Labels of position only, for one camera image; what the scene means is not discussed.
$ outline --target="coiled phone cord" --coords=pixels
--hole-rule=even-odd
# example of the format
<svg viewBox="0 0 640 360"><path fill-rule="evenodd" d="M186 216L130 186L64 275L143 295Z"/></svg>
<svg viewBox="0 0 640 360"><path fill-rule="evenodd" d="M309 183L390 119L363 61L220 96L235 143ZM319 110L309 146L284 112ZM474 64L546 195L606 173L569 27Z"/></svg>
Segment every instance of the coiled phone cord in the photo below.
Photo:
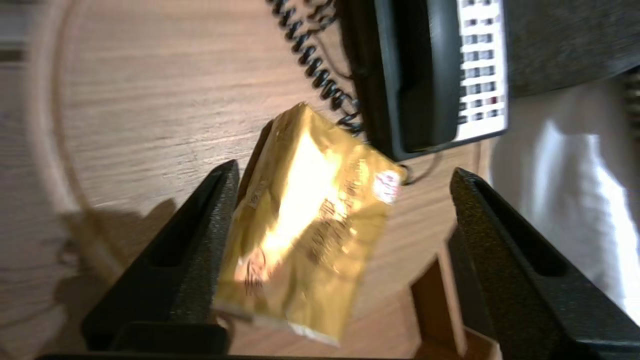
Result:
<svg viewBox="0 0 640 360"><path fill-rule="evenodd" d="M321 88L320 98L329 100L332 111L342 111L342 118L338 120L338 125L347 129L353 136L357 136L362 132L361 124L354 122L360 114L360 103L358 99L341 89L334 79L331 72L327 68L321 68L324 60L320 55L316 54L317 47L315 45L306 45L310 37L321 33L329 25L335 22L335 17L326 13L333 5L333 0L327 0L315 7L313 13L307 18L313 20L317 24L315 28L309 28L306 32L300 33L299 30L304 25L301 19L294 20L296 14L295 6L287 6L287 0L266 0L268 4L273 5L272 13L279 18L278 25L286 30L284 35L287 41L292 42L291 50L294 54L299 54L298 63L306 66L305 75L308 78L314 78L311 82L316 89Z"/></svg>

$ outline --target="wooden table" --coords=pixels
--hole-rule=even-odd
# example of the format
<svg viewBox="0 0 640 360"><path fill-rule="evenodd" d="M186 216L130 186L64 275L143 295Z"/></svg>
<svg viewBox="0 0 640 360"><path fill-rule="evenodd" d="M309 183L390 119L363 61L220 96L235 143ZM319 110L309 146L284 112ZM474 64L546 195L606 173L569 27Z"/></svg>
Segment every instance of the wooden table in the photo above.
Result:
<svg viewBox="0 0 640 360"><path fill-rule="evenodd" d="M269 119L300 101L336 119L270 11L222 0L43 6L29 61L31 144L56 214L108 281L212 167L235 158L244 168ZM322 39L346 69L337 26ZM419 335L408 285L454 226L452 170L482 175L489 156L488 142L445 151L428 179L402 190L340 349L238 323L232 352L411 356ZM409 164L420 172L432 160Z"/></svg>

